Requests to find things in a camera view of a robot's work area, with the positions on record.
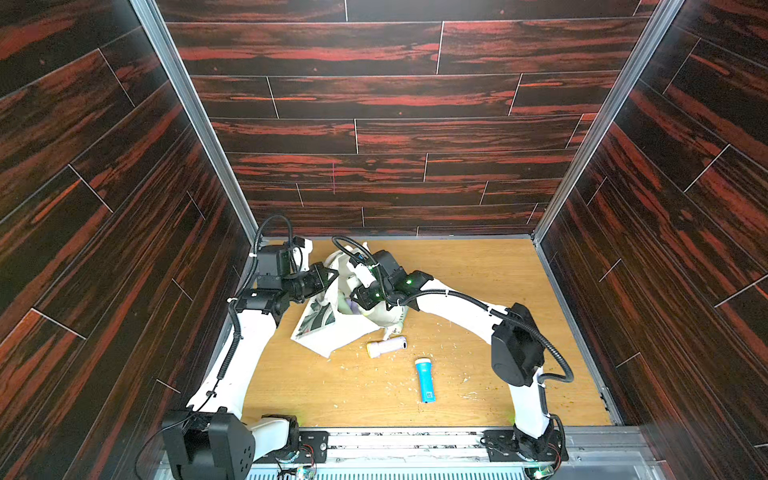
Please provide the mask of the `white floral tote bag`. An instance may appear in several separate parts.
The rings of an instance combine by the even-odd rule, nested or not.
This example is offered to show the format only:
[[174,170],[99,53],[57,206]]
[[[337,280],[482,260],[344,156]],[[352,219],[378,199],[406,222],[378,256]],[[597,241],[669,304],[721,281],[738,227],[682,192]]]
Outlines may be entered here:
[[291,339],[300,345],[328,358],[331,353],[360,337],[382,329],[384,337],[391,334],[388,328],[404,321],[406,306],[386,309],[382,302],[372,310],[360,307],[360,314],[353,314],[346,299],[352,290],[361,285],[350,271],[351,257],[341,251],[329,255],[323,265],[339,271],[339,277],[323,293],[307,301],[306,307],[293,331]]

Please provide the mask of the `blue flashlight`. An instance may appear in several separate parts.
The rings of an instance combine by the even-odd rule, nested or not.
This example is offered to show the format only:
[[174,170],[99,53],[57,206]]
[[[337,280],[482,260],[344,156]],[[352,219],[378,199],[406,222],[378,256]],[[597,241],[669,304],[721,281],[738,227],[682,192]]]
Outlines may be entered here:
[[419,358],[415,361],[419,380],[421,401],[425,404],[434,403],[436,394],[432,375],[432,361],[429,358]]

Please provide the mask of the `pale green flashlight bottom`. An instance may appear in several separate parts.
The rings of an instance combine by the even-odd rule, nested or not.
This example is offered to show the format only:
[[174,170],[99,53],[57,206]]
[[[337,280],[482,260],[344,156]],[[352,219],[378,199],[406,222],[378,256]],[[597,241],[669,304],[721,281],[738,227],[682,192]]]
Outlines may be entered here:
[[355,259],[349,260],[348,263],[350,271],[365,288],[369,288],[372,283],[377,282],[375,274],[365,263],[358,262]]

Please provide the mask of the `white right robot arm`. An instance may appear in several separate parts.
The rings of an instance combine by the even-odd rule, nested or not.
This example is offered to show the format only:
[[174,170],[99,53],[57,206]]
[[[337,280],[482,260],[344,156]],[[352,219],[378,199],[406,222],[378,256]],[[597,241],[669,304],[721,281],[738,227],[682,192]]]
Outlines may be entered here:
[[353,253],[349,264],[360,280],[351,294],[360,307],[407,306],[457,324],[486,342],[493,372],[510,389],[516,453],[541,462],[551,455],[565,457],[562,422],[549,413],[546,382],[571,383],[574,373],[527,307],[486,303],[423,271],[408,273],[385,250]]

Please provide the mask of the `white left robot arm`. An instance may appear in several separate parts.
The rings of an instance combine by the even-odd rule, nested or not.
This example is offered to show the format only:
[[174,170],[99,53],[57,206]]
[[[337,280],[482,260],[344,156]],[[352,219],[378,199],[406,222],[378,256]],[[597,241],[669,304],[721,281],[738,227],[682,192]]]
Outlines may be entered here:
[[325,292],[338,271],[317,262],[286,276],[264,275],[228,300],[232,316],[225,350],[183,410],[170,410],[161,433],[175,479],[244,479],[254,461],[292,457],[299,450],[297,420],[266,416],[242,421],[248,385],[285,311]]

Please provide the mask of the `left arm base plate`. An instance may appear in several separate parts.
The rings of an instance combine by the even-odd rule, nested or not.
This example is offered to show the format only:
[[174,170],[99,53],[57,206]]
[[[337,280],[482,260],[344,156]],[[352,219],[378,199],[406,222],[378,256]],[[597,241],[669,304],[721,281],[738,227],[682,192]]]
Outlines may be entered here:
[[330,434],[325,430],[300,429],[286,446],[256,459],[255,464],[323,464],[327,460]]

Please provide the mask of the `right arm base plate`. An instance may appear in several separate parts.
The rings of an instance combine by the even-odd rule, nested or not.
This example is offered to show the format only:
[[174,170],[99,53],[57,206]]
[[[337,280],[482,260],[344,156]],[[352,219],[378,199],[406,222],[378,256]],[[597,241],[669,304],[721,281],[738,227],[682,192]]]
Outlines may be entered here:
[[564,436],[553,425],[537,438],[523,433],[517,427],[485,430],[480,444],[486,449],[491,462],[557,462],[569,459]]

